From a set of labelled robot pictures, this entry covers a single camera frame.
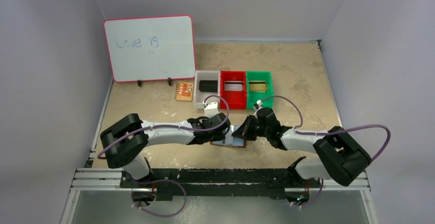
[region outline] tabletop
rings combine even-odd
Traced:
[[[304,117],[303,130],[326,130],[339,125],[339,117],[316,44],[196,44],[197,70],[270,71],[275,95],[289,98]],[[177,122],[203,115],[192,102],[174,99],[176,82],[113,83],[101,131],[124,116],[137,113],[143,120]],[[282,125],[300,123],[296,110],[285,100],[274,100],[273,110]],[[252,110],[231,110],[232,125],[240,125]],[[96,152],[103,146],[98,141]],[[166,144],[146,147],[141,155],[152,168],[286,168],[302,151],[283,151],[265,138],[248,141],[246,148]],[[95,158],[93,168],[107,168]]]

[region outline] glass panel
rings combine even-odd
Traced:
[[[132,208],[130,194],[81,191],[73,223],[368,223],[359,191],[324,191],[313,205],[302,210],[290,207],[286,200],[267,197],[191,196],[184,210],[172,218]],[[174,197],[173,201],[153,202],[147,209],[170,214],[182,203],[182,197]]]

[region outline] green bin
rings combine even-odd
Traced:
[[[251,92],[249,90],[249,81],[260,80],[266,82],[266,92]],[[270,72],[259,72],[259,71],[246,71],[246,89],[247,89],[247,100],[246,100],[246,109],[252,110],[254,109],[254,104],[259,99],[263,99],[265,97],[269,97],[273,95],[273,84],[272,77]],[[263,107],[272,108],[273,106],[273,98],[270,98],[263,102]]]

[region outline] white wall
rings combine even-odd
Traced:
[[[197,40],[316,40],[344,0],[97,0],[107,18],[190,14]]]
[[[0,0],[0,222],[58,223],[111,79],[95,0]]]
[[[346,127],[392,140],[368,170],[381,223],[433,223],[435,0],[345,0],[323,39]],[[385,133],[355,135],[373,155]]]

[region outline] whiteboard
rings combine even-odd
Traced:
[[[110,19],[104,29],[116,82],[195,76],[189,15]]]

